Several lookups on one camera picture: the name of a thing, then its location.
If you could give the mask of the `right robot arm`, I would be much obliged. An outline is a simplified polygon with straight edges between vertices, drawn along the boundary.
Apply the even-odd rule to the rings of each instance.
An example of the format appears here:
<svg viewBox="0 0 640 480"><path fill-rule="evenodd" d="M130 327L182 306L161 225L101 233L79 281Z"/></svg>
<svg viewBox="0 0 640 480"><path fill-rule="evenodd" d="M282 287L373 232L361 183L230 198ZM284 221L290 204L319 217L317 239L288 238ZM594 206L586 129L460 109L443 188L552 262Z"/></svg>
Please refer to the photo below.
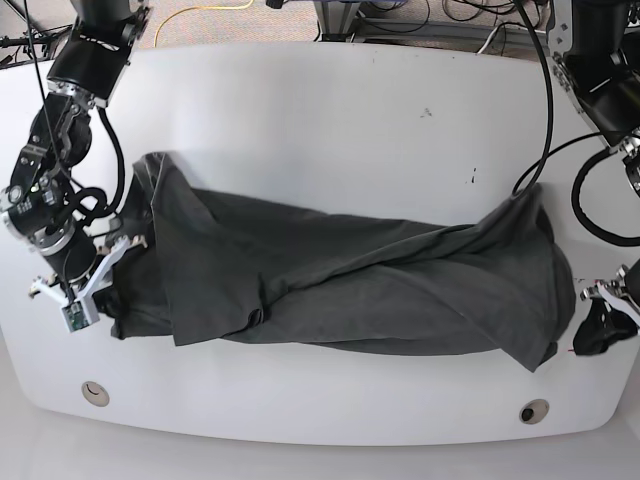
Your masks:
<svg viewBox="0 0 640 480"><path fill-rule="evenodd" d="M52 268L63 305L75 302L75 286L96 269L99 254L86 227L114 214L124 195L124 155L106 109L152 12L146 1L76 1L73 8L66 43L38 81L42 106L1 192L5 225ZM91 147L92 110L116 154L112 196L71 174Z"/></svg>

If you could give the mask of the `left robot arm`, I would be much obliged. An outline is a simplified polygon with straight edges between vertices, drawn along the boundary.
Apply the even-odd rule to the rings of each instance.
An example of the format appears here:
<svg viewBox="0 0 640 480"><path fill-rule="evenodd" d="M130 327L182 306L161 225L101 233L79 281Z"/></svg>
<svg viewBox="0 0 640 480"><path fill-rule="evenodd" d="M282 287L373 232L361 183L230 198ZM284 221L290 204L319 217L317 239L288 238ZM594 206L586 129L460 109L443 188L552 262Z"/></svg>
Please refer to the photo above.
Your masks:
<svg viewBox="0 0 640 480"><path fill-rule="evenodd" d="M628 29L638 18L636 1L553 1L547 23L547 46L558 83L605 144L574 179L574 216L596 238L629 248L638 246L638 238L594 223L581 206L581 190L588 174L616 152L624 155L630 187L639 188L639 34ZM638 336L637 264L620 267L612 280L596 281L581 297L591 307L573 339L576 355L604 354L615 343Z"/></svg>

